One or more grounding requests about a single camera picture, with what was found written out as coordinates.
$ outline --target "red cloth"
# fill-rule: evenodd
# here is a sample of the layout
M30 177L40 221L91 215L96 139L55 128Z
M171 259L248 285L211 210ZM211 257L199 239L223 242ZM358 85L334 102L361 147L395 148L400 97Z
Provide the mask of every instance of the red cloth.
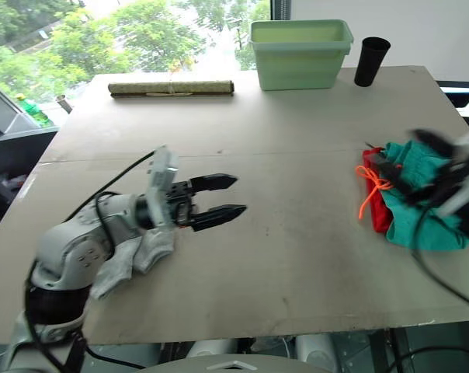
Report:
M364 167L368 167L377 173L377 169L373 163L366 158L366 155L379 153L382 148L374 148L371 150L364 150L362 153L362 159ZM372 180L366 179L367 193L371 193L374 189L374 183ZM393 214L384 203L381 192L377 191L370 199L369 205L371 206L371 218L373 220L373 229L378 233L386 233L390 228L390 224L393 221Z

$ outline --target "wooden table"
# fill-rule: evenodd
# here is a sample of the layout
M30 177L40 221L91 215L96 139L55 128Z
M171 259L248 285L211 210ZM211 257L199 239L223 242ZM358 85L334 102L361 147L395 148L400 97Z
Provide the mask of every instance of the wooden table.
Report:
M205 209L247 204L236 220L178 231L176 250L147 275L92 301L92 343L313 333L469 320L469 308L419 272L406 249L357 220L365 197L354 166L367 141L406 141L467 126L423 67L382 68L373 86L343 69L333 89L262 92L255 72L233 97L112 99L101 75L43 155L0 225L0 343L22 307L40 235L151 149L180 155L178 180L232 173ZM162 75L149 79L163 78ZM146 165L113 189L141 193ZM469 295L469 248L428 261Z

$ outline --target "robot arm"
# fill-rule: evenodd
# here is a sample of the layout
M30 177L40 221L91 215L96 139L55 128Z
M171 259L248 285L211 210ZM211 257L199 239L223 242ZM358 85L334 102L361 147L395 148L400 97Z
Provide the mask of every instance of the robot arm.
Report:
M191 226L194 231L238 217L244 205L224 205L195 214L193 196L201 190L226 189L234 176L216 174L173 183L178 158L161 147L151 164L145 194L101 193L70 220L47 231L40 240L27 281L26 311L16 320L6 351L5 371L57 371L38 349L33 333L65 371L81 369L85 340L81 335L89 290L102 264L116 246L151 228Z
M437 214L455 214L460 218L459 229L469 236L469 133L453 144L438 134L415 130L415 138L449 160L438 170L438 175L420 190L413 190L401 177L401 169L386 161L381 155L371 155L371 162L405 196L408 204L425 201L437 207Z

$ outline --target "window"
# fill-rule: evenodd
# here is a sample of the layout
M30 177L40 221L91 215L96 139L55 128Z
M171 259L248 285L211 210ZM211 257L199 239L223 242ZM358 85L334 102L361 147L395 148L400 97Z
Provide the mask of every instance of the window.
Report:
M77 105L96 74L255 68L249 25L270 13L270 0L0 0L0 90L60 125L55 97Z

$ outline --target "green bottle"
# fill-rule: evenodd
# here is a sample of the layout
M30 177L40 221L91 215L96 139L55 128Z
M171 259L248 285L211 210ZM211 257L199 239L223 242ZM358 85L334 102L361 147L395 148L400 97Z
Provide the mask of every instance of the green bottle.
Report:
M43 112L32 100L27 99L22 93L16 96L19 105L40 125L42 128L52 127L54 122Z

